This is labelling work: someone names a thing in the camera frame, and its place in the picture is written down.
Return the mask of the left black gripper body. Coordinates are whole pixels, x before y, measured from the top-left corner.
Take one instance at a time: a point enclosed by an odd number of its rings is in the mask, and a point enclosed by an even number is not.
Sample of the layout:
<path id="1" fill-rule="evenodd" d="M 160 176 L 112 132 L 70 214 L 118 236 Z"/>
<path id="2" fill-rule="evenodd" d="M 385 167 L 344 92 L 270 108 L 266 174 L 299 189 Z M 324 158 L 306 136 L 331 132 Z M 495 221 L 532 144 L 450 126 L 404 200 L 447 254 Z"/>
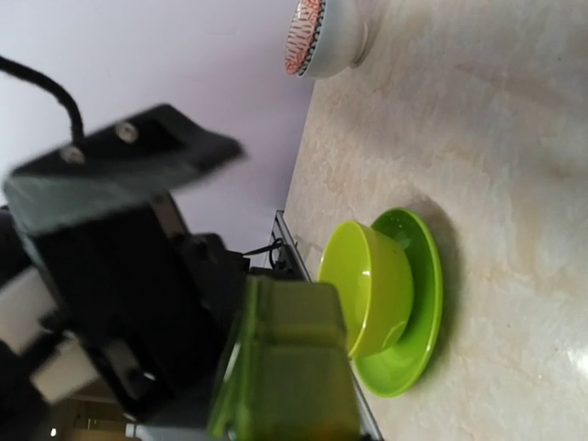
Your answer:
<path id="1" fill-rule="evenodd" d="M 149 204 L 22 242 L 122 409 L 145 423 L 204 423 L 247 259 L 215 233 L 164 226 Z"/>

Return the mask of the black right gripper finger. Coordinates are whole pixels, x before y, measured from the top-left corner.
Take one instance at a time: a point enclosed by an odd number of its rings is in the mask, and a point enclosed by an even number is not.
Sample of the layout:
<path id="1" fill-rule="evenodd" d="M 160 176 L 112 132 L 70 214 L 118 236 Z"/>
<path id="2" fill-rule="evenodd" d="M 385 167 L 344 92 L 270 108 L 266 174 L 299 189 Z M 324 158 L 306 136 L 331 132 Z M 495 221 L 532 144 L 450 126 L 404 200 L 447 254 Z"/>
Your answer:
<path id="1" fill-rule="evenodd" d="M 13 169 L 3 183 L 7 205 L 25 234 L 46 234 L 104 218 L 151 197 L 206 179 L 244 155 L 234 138 L 206 130 L 168 104 L 90 134 L 83 160 L 68 162 L 57 148 Z"/>

